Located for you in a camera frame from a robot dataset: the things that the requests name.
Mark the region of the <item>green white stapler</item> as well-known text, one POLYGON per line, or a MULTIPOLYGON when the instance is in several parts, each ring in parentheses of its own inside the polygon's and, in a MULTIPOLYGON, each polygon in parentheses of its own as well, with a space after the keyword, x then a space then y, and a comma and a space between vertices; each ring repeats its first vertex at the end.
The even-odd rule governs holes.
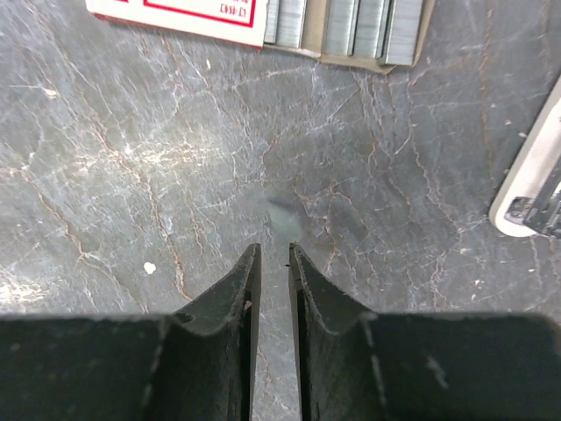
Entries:
POLYGON ((508 170, 492 202, 489 219, 510 237, 560 237, 559 82, 508 170))

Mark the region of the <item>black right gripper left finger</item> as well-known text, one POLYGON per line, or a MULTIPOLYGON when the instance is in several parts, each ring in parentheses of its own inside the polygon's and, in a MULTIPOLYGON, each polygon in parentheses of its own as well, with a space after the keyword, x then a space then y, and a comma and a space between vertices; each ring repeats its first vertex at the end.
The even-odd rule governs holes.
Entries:
POLYGON ((169 314, 1 319, 4 420, 248 420, 261 250, 169 314))

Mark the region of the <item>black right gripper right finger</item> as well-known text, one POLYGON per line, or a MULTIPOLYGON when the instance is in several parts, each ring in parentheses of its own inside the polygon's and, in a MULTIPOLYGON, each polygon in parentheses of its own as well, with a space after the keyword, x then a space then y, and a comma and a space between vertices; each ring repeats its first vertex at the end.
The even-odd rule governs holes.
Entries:
POLYGON ((536 313, 379 313, 289 249, 304 420, 557 420, 560 327, 536 313))

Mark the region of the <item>silver staple strip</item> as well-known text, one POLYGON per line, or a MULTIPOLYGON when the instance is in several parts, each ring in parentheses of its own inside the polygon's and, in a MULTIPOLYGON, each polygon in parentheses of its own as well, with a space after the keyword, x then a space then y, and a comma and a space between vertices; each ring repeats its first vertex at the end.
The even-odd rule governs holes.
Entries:
POLYGON ((266 226, 288 242, 299 242, 303 235, 302 223, 296 211, 287 203, 272 198, 266 200, 266 226))

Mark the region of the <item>red white staple box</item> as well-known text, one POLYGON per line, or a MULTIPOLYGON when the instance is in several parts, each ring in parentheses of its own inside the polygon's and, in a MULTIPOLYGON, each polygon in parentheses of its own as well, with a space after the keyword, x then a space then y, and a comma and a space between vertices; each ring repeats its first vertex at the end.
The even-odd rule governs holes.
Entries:
POLYGON ((97 18, 386 74, 413 67, 432 1, 88 1, 97 18))

